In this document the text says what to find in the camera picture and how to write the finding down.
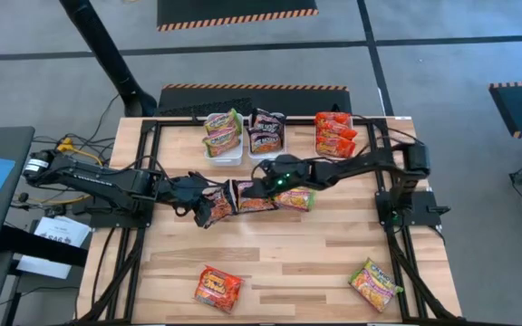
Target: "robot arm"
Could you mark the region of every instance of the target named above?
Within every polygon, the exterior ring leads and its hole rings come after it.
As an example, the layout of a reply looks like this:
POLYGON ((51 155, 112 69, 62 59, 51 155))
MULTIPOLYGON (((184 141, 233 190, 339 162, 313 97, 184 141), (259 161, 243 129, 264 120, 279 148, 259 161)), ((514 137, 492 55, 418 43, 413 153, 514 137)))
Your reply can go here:
POLYGON ((202 220, 212 202, 202 195, 210 187, 198 173, 168 178, 164 171, 143 168, 116 170, 84 163, 58 150, 32 153, 23 173, 32 187, 62 184, 108 202, 114 213, 140 216, 152 209, 147 203, 173 206, 178 216, 195 212, 202 220))
POLYGON ((391 149, 377 149, 340 161, 322 158, 299 159, 292 155, 280 155, 275 160, 262 161, 259 167, 265 172, 265 176, 254 178, 254 185, 247 189, 243 196, 273 197, 295 187, 324 190, 347 177, 376 170, 388 171, 398 181, 398 185, 390 191, 391 205, 396 209, 411 207, 411 193, 418 181, 430 174, 428 151, 421 144, 399 144, 391 149), (396 152, 403 155, 403 168, 394 163, 393 155, 396 152))

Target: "wooden table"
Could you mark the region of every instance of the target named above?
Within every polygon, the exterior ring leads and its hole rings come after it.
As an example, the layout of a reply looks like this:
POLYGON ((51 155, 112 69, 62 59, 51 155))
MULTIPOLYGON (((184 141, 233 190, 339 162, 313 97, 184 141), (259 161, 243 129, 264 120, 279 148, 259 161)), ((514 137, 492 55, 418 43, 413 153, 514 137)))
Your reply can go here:
MULTIPOLYGON (((123 168, 135 159, 140 125, 141 119, 121 120, 112 168, 123 168)), ((388 118, 388 125, 414 134, 410 119, 388 118)), ((360 149, 367 144, 367 132, 356 129, 356 148, 360 149)), ((252 165, 247 155, 239 167, 211 167, 203 157, 200 141, 204 135, 202 127, 162 129, 159 162, 169 176, 196 170, 217 181, 250 178, 252 165)), ((391 135, 408 140, 398 133, 391 135)), ((288 126, 286 141, 288 152, 299 158, 314 157, 312 127, 288 126)), ((150 143, 148 139, 147 154, 150 143)), ((132 321, 400 321, 397 300, 392 300, 384 313, 378 313, 348 285, 351 273, 361 268, 368 257, 386 273, 392 273, 385 233, 378 224, 373 200, 376 189, 373 173, 352 177, 318 192, 309 213, 278 210, 232 216, 208 230, 198 228, 190 215, 176 217, 170 207, 157 205, 144 243, 132 321), (231 315, 193 300, 203 264, 245 279, 231 315)), ((93 235, 78 299, 80 314, 90 309, 93 278, 107 234, 108 230, 99 230, 93 235)), ((426 226, 412 227, 411 234, 420 276, 448 310, 460 315, 442 240, 426 226)), ((116 230, 101 267, 98 297, 111 280, 119 241, 120 230, 116 230)), ((406 274, 404 280, 411 315, 416 316, 406 274)), ((116 317, 122 316, 127 287, 125 279, 116 317)))

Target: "instant noodle package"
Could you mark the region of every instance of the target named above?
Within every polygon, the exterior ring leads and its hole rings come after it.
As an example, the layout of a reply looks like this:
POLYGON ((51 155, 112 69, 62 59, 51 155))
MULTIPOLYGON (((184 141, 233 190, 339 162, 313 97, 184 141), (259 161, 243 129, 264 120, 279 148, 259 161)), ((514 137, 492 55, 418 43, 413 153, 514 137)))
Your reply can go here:
POLYGON ((378 312, 383 312, 396 293, 404 291, 368 258, 364 267, 350 278, 350 285, 357 290, 378 312))
POLYGON ((243 279, 206 266, 200 274, 195 300, 231 313, 239 298, 243 279))
POLYGON ((239 136, 243 130, 235 109, 227 113, 211 115, 205 121, 205 130, 208 135, 202 141, 210 158, 218 157, 241 144, 239 136))
POLYGON ((335 158, 349 158, 355 149, 352 115, 342 112, 319 112, 315 115, 315 152, 335 158))
POLYGON ((251 153, 265 154, 281 150, 285 142, 285 119, 282 113, 253 110, 251 128, 247 129, 251 153))

